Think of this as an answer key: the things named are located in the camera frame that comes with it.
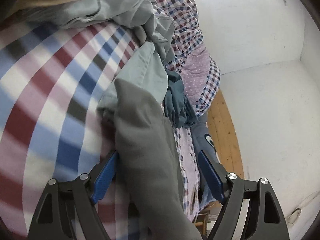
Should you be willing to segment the dark grey sweatshirt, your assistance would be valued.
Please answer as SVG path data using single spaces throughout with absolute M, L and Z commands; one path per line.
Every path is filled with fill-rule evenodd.
M 152 239 L 201 239 L 183 211 L 182 175 L 170 121 L 146 90 L 123 79 L 114 84 L 121 171 Z

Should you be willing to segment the blue patterned pillow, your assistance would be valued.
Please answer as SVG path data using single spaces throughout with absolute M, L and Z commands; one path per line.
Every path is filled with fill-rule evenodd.
M 216 163 L 220 163 L 213 139 L 209 133 L 207 119 L 208 114 L 206 112 L 200 116 L 198 122 L 190 128 L 194 151 L 196 156 L 198 156 L 200 151 L 209 153 Z

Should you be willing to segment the plaid and lilac bedspread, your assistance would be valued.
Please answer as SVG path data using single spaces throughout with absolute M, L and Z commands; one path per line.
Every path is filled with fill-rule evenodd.
M 177 71 L 198 116 L 210 107 L 220 70 L 203 43 L 194 0 L 156 0 L 176 30 Z M 138 48 L 114 23 L 82 29 L 18 23 L 1 30 L 1 222 L 13 239 L 27 239 L 40 195 L 51 178 L 75 179 L 113 148 L 113 131 L 101 129 L 97 104 Z M 174 131 L 189 220 L 201 210 L 200 174 L 190 129 Z M 98 213 L 111 239 L 150 239 L 120 175 Z

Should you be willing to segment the light grey-green garment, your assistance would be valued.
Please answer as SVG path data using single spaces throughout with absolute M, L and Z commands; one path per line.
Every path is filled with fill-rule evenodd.
M 155 0 L 79 0 L 46 8 L 24 9 L 30 22 L 50 22 L 61 29 L 114 23 L 128 31 L 138 48 L 116 78 L 150 93 L 162 103 L 167 92 L 166 63 L 174 58 L 174 20 L 157 12 Z

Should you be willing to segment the teal blue garment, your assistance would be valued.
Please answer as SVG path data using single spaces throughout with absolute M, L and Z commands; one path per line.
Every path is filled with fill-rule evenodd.
M 198 122 L 198 117 L 184 93 L 181 76 L 166 70 L 168 88 L 164 98 L 164 113 L 175 128 L 191 128 Z

